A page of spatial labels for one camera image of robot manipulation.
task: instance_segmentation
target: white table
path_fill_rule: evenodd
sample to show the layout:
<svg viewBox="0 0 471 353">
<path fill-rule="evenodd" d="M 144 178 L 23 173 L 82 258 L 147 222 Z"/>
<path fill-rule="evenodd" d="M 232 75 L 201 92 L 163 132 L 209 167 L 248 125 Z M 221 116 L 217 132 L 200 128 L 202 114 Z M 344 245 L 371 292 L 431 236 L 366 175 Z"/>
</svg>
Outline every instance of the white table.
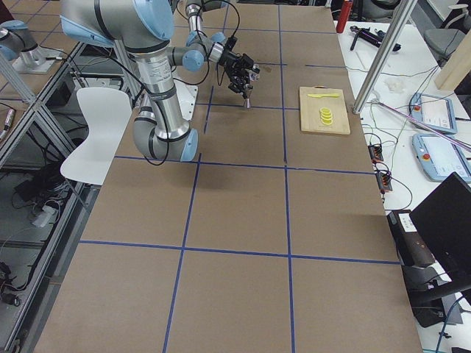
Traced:
<svg viewBox="0 0 471 353">
<path fill-rule="evenodd" d="M 358 23 L 348 22 L 344 33 L 338 36 L 342 54 L 346 66 L 349 68 L 350 84 L 352 85 L 353 93 L 355 96 L 358 94 L 361 85 L 366 77 L 366 72 L 371 66 L 378 49 L 373 45 L 367 43 L 362 39 L 358 39 L 354 51 L 350 51 L 350 46 L 353 41 L 354 34 L 350 31 L 350 26 L 358 27 L 371 27 L 373 32 L 375 29 L 383 30 L 388 29 L 388 24 L 377 23 Z M 401 50 L 392 53 L 388 62 L 383 69 L 384 73 L 396 75 L 415 75 L 419 72 L 427 71 L 436 66 L 436 61 L 430 53 L 427 45 L 422 39 L 419 31 L 412 25 L 406 25 L 402 31 L 398 43 L 402 45 Z M 434 96 L 447 96 L 451 94 L 450 91 L 438 90 L 435 86 L 433 78 L 439 73 L 439 70 L 432 75 L 432 80 L 425 89 L 425 93 Z M 417 91 L 420 84 L 424 81 L 430 71 L 423 74 L 418 74 L 413 77 L 407 76 L 389 76 L 380 75 L 380 79 L 375 86 L 375 95 L 371 98 L 379 98 L 383 103 L 391 107 L 402 107 L 407 105 L 412 95 Z M 452 94 L 453 109 L 456 116 L 459 118 L 470 119 L 466 111 L 462 107 L 460 101 L 455 94 Z M 402 108 L 401 111 L 407 113 L 407 107 Z M 361 112 L 363 120 L 364 131 L 372 132 L 378 135 L 383 142 L 394 140 L 391 136 L 396 136 L 399 142 L 396 146 L 394 153 L 393 143 L 385 143 L 383 146 L 383 156 L 385 164 L 392 168 L 392 176 L 404 183 L 411 189 L 413 199 L 408 206 L 414 209 L 432 190 L 434 190 L 439 183 L 431 182 L 424 174 L 420 166 L 415 152 L 412 148 L 412 136 L 417 133 L 426 133 L 424 130 L 417 129 L 413 124 L 399 115 L 395 115 L 379 106 L 371 106 L 368 104 Z M 459 140 L 471 143 L 471 122 L 459 121 L 458 134 L 456 136 Z M 372 139 L 372 143 L 377 143 L 378 139 L 375 136 L 366 135 L 366 141 Z M 405 187 L 393 180 L 393 192 L 387 193 L 384 207 L 386 210 L 398 209 L 405 207 L 411 200 L 410 193 Z M 437 264 L 438 273 L 443 270 Z M 461 301 L 461 305 L 469 310 L 470 306 Z M 442 352 L 451 352 L 451 347 L 459 346 L 464 349 L 471 349 L 471 315 L 464 313 L 462 315 L 464 324 L 457 326 L 447 326 L 445 330 L 452 338 L 442 340 L 440 350 Z M 419 336 L 422 341 L 424 349 L 435 349 L 436 342 L 439 338 L 438 332 L 441 330 L 442 324 L 436 324 L 427 329 L 422 328 L 417 324 Z"/>
</svg>

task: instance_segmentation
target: white and blue device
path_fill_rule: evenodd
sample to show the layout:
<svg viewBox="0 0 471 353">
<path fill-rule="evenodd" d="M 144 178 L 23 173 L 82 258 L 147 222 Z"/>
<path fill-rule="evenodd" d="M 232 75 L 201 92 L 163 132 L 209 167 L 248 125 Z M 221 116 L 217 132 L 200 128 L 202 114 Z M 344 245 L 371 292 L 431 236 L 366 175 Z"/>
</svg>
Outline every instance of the white and blue device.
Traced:
<svg viewBox="0 0 471 353">
<path fill-rule="evenodd" d="M 433 134 L 415 134 L 412 138 L 417 159 L 433 182 L 442 182 L 454 171 L 471 182 L 471 167 L 461 149 Z"/>
<path fill-rule="evenodd" d="M 411 100 L 411 117 L 436 131 L 456 134 L 455 112 L 451 99 L 415 93 Z"/>
</svg>

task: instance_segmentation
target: black monitor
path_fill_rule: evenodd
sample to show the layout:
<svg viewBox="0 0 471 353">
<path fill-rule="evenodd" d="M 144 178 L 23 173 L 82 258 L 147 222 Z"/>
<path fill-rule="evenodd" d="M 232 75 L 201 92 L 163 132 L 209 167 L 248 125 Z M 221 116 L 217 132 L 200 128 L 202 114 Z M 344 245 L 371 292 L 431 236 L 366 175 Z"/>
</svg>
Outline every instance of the black monitor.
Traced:
<svg viewBox="0 0 471 353">
<path fill-rule="evenodd" d="M 409 292 L 412 305 L 424 305 L 462 292 L 471 299 L 471 188 L 452 173 L 410 214 L 418 233 L 452 279 L 428 290 Z"/>
</svg>

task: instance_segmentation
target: yellow knife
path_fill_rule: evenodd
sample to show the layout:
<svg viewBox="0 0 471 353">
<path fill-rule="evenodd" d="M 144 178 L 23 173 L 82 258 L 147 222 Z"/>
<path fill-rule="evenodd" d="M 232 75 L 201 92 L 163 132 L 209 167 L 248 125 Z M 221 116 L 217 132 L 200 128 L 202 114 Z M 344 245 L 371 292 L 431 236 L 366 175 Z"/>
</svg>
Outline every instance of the yellow knife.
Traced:
<svg viewBox="0 0 471 353">
<path fill-rule="evenodd" d="M 308 97 L 311 98 L 323 98 L 323 97 L 332 97 L 332 98 L 338 98 L 340 97 L 340 94 L 338 93 L 309 93 Z"/>
</svg>

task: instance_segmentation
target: cutting board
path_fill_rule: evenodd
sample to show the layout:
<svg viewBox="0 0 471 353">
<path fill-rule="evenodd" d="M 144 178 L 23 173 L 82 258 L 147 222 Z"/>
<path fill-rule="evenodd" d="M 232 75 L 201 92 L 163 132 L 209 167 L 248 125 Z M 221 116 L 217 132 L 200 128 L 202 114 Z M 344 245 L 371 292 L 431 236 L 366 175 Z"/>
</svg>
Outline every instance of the cutting board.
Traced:
<svg viewBox="0 0 471 353">
<path fill-rule="evenodd" d="M 311 98 L 308 97 L 309 93 L 338 93 L 340 97 Z M 339 135 L 350 134 L 350 124 L 348 122 L 343 90 L 336 90 L 333 88 L 300 87 L 300 106 L 301 131 Z M 320 109 L 323 107 L 329 108 L 332 111 L 333 122 L 331 125 L 324 125 L 321 122 Z"/>
</svg>

